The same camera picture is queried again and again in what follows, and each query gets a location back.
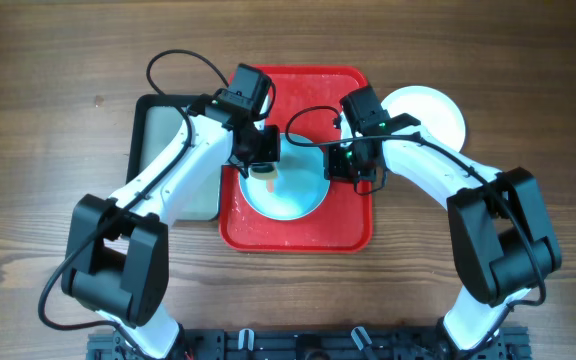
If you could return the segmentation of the green yellow sponge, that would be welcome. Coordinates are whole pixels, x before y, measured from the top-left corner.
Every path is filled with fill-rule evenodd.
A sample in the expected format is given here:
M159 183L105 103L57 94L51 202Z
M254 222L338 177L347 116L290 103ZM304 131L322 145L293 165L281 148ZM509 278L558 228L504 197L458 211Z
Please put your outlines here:
M253 164L249 168L252 178L263 181L274 181L278 177L278 170L273 163Z

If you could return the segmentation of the light blue plate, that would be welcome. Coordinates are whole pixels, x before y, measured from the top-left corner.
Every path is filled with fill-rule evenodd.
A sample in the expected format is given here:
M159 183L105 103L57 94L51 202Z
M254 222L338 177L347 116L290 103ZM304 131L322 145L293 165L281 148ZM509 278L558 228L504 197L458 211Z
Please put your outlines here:
M323 176L323 152L320 148L300 147L280 135L278 177L272 192L266 180L239 176L239 190L258 214L279 221L296 220L319 207L328 194L330 181Z

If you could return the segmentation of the white plate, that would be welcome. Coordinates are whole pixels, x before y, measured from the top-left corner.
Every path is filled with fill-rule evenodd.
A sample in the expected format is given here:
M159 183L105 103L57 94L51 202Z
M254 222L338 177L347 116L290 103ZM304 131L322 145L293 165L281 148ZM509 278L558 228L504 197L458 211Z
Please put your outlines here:
M466 141L465 118L456 103L441 91L421 85L406 86L381 102L391 117L408 113L452 150L460 152Z

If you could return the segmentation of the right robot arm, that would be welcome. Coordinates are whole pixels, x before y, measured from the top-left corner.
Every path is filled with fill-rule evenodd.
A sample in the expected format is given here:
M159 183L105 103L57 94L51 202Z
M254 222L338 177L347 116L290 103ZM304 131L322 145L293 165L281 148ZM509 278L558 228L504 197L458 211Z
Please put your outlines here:
M402 113L339 115L341 136L327 143L326 174L368 180L376 170L413 182L447 212L462 288L439 329L455 359L491 347L516 307L545 302L545 280L562 253L537 180L524 168L482 165Z

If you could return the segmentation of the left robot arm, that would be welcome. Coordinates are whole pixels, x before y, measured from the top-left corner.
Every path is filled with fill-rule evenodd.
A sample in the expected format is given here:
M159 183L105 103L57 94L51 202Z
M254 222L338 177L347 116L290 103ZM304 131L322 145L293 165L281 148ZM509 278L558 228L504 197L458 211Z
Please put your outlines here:
M144 359L185 359L185 334L162 303L169 282L169 230L215 170L277 161L278 130L265 125L271 100L202 95L178 109L174 137L135 178L103 199L84 196L72 214L55 279L100 315Z

